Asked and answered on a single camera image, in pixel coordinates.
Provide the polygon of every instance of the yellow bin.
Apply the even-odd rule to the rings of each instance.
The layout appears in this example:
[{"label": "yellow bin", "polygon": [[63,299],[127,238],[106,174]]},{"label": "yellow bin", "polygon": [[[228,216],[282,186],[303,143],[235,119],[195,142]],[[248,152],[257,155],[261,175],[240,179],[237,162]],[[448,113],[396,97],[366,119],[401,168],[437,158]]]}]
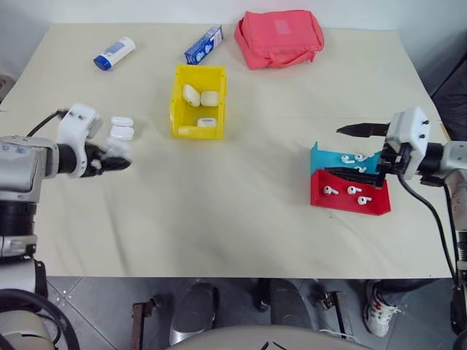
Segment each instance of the yellow bin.
[{"label": "yellow bin", "polygon": [[[227,74],[222,66],[178,65],[174,78],[174,89],[170,101],[170,129],[173,137],[185,139],[222,140],[225,124],[225,96],[227,95]],[[215,90],[219,92],[217,107],[193,107],[182,97],[183,85],[190,84],[198,92]],[[199,118],[215,118],[217,126],[198,127]]]}]

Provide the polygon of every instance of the red tray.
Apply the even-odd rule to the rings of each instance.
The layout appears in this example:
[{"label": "red tray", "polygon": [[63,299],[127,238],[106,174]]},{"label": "red tray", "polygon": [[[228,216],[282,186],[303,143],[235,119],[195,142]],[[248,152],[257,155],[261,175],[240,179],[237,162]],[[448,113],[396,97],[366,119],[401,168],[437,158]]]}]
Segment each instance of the red tray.
[{"label": "red tray", "polygon": [[[359,184],[357,182],[347,181],[330,172],[322,169],[316,170],[311,178],[311,205],[323,206],[325,208],[354,211],[361,214],[383,215],[391,211],[389,201],[389,192],[387,191],[387,181],[381,189],[369,184]],[[325,195],[323,189],[325,186],[331,186],[339,192],[338,195]],[[349,195],[347,188],[355,186],[361,188],[362,192],[355,195]],[[366,205],[358,204],[358,196],[364,195],[371,197]]]}]

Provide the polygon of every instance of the table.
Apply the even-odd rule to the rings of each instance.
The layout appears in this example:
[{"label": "table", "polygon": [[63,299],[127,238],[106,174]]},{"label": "table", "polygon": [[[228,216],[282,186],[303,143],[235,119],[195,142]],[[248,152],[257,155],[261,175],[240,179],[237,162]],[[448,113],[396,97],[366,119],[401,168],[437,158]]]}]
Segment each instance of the table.
[{"label": "table", "polygon": [[[430,212],[389,178],[393,210],[381,217],[311,207],[309,148],[372,154],[382,139],[335,130],[388,122],[421,106],[432,140],[439,116],[395,32],[325,29],[314,63],[249,71],[233,38],[203,64],[228,67],[224,141],[173,139],[175,66],[209,26],[52,25],[0,105],[1,133],[26,134],[57,108],[135,119],[134,164],[92,179],[43,182],[37,257],[50,275],[424,278],[449,275]],[[113,71],[93,58],[122,36],[136,50]],[[56,123],[40,135],[55,138]],[[441,190],[415,190],[447,224]]]}]

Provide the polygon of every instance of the floor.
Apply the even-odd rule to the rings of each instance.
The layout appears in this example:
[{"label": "floor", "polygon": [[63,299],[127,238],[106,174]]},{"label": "floor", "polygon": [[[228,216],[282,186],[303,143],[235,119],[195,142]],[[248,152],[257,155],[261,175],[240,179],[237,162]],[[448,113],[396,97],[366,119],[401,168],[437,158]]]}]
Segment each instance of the floor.
[{"label": "floor", "polygon": [[[145,321],[144,350],[163,350],[168,344],[170,313],[195,279],[143,278],[74,278],[50,277],[49,299],[70,319],[81,349],[130,349],[131,306],[161,294],[170,305]],[[259,313],[252,303],[254,279],[209,279],[220,291],[217,326],[235,324],[268,324],[269,312]],[[313,306],[310,295],[316,280],[291,280],[299,288],[315,330],[338,330],[335,311]],[[451,282],[442,279],[413,292],[401,306],[385,338],[377,338],[366,330],[361,320],[364,281],[320,280],[328,291],[345,292],[352,331],[359,341],[371,349],[451,349],[455,339],[449,325]],[[53,326],[48,325],[50,332]],[[59,349],[66,349],[63,339]]]}]

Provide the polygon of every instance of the pink bag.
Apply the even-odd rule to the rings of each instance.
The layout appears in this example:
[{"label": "pink bag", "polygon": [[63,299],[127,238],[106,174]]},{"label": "pink bag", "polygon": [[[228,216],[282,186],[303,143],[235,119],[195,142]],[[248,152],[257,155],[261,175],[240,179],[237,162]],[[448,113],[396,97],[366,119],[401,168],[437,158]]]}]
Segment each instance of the pink bag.
[{"label": "pink bag", "polygon": [[250,69],[284,68],[313,61],[324,47],[324,35],[310,11],[245,12],[235,30]]}]

